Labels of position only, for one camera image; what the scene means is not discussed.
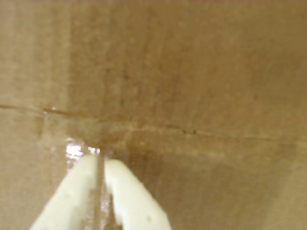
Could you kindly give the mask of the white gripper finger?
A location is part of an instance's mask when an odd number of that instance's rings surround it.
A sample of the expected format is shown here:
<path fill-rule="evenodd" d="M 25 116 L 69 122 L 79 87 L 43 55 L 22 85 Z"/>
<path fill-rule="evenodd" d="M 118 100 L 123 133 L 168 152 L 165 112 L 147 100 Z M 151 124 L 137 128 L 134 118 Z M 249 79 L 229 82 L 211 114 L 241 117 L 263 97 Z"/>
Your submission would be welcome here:
<path fill-rule="evenodd" d="M 115 222 L 123 230 L 172 229 L 166 212 L 125 163 L 105 161 L 104 178 Z"/>
<path fill-rule="evenodd" d="M 30 229 L 82 229 L 88 213 L 90 195 L 96 187 L 96 176 L 97 157 L 81 157 L 63 178 Z"/>

